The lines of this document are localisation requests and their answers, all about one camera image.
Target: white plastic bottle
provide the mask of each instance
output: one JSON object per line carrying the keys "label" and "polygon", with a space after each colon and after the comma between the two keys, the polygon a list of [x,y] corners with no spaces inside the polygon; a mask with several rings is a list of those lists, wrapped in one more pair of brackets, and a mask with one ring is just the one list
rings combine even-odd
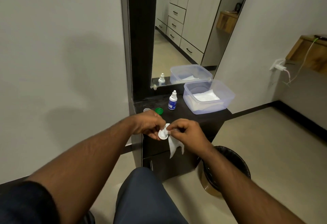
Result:
{"label": "white plastic bottle", "polygon": [[161,73],[161,76],[159,77],[158,82],[159,82],[159,86],[165,84],[165,74]]}
{"label": "white plastic bottle", "polygon": [[174,92],[171,94],[169,98],[168,108],[170,110],[174,110],[176,108],[176,102],[177,102],[177,93],[174,90]]}

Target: power outlet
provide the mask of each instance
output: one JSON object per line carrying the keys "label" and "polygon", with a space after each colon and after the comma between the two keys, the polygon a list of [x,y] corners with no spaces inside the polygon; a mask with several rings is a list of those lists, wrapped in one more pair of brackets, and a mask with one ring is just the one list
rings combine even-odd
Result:
{"label": "power outlet", "polygon": [[272,64],[269,70],[272,70],[275,68],[275,65],[284,65],[286,62],[286,59],[276,59],[275,62]]}

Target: dark pants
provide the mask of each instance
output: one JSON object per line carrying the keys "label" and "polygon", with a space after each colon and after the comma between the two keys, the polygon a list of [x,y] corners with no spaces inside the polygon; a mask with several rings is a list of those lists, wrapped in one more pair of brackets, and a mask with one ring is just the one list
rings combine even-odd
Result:
{"label": "dark pants", "polygon": [[114,224],[187,223],[151,170],[139,167],[124,181],[117,196]]}

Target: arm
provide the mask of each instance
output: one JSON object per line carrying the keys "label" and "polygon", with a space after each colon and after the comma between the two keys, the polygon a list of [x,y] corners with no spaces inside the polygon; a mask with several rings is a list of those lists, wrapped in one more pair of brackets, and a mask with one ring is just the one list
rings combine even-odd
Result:
{"label": "arm", "polygon": [[[185,132],[174,128],[183,128]],[[197,122],[179,119],[167,130],[209,165],[238,223],[304,223],[221,155],[207,140]]]}
{"label": "arm", "polygon": [[27,178],[52,195],[61,223],[77,223],[90,209],[132,134],[159,139],[166,122],[154,111],[127,117],[76,144]]}

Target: black sleeve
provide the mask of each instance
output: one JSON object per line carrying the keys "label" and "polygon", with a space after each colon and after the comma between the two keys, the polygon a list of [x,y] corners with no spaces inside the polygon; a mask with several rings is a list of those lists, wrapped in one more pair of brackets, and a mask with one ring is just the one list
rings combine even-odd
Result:
{"label": "black sleeve", "polygon": [[42,185],[25,181],[0,197],[0,223],[59,223],[52,196]]}

